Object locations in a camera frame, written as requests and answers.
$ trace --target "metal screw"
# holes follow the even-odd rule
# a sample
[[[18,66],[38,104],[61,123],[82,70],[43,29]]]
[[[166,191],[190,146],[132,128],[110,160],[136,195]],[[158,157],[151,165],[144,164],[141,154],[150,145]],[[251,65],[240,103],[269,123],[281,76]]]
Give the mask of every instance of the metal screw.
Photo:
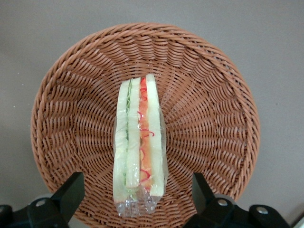
[[[227,206],[227,205],[228,205],[227,201],[226,201],[226,200],[224,200],[224,199],[220,199],[220,200],[218,200],[218,204],[219,204],[219,205],[221,205],[221,206],[223,206],[223,207],[225,207],[225,206]]]
[[[40,200],[40,201],[38,201],[38,202],[36,203],[36,207],[40,207],[40,206],[42,206],[42,205],[45,204],[45,203],[46,203],[45,199],[42,199],[42,200]]]
[[[257,207],[256,210],[263,215],[267,215],[268,214],[268,210],[266,208],[263,207]]]

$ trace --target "gray table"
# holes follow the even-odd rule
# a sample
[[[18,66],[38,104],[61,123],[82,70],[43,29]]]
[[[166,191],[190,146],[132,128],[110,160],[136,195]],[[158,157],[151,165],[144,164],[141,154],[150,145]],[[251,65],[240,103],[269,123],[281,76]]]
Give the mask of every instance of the gray table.
[[[222,49],[251,88],[261,121],[252,179],[237,202],[304,212],[304,1],[0,1],[0,204],[47,193],[30,143],[33,100],[70,46],[104,28],[160,22]],[[72,227],[85,227],[76,219]]]

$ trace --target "basket weave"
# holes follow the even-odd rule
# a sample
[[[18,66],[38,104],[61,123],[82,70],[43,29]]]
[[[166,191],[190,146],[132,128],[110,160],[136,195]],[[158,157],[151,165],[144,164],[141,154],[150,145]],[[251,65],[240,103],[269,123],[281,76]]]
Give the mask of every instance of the basket weave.
[[[169,179],[151,215],[117,216],[113,125],[120,83],[153,73],[167,130]],[[54,192],[85,175],[76,217],[92,227],[180,227],[196,213],[191,176],[237,199],[259,148],[257,109],[241,74],[218,48],[171,25],[114,26],[73,45],[51,67],[31,120],[38,169]]]

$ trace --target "woven basket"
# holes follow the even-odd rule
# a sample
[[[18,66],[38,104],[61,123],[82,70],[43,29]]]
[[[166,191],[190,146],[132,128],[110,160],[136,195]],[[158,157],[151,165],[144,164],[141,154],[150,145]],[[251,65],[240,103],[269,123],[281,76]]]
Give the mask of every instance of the woven basket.
[[[153,73],[166,122],[169,179],[156,212],[117,216],[113,126],[120,83]],[[235,200],[252,175],[259,119],[250,90],[218,48],[171,25],[124,24],[87,36],[51,67],[31,120],[38,169],[54,192],[85,175],[76,217],[92,227],[180,227],[196,213],[193,172]]]

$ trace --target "plastic wrap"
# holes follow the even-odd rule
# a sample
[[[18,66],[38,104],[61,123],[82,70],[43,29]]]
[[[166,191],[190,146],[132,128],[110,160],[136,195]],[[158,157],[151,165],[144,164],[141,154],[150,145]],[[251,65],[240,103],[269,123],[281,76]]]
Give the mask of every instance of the plastic wrap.
[[[166,128],[153,75],[122,82],[114,128],[117,212],[122,217],[151,214],[168,179]]]

